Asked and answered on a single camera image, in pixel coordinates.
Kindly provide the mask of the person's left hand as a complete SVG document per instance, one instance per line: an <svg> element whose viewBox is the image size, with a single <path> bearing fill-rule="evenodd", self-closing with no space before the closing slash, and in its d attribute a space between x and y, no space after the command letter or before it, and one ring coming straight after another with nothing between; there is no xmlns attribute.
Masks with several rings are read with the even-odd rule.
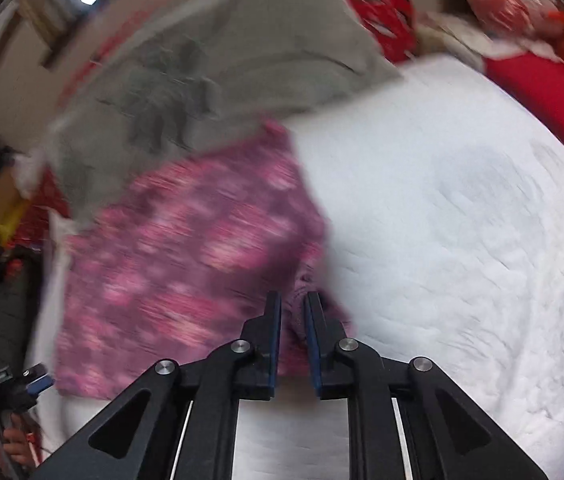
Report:
<svg viewBox="0 0 564 480"><path fill-rule="evenodd" d="M14 463L29 469L36 468L30 443L21 429L7 428L3 431L3 438L4 451Z"/></svg>

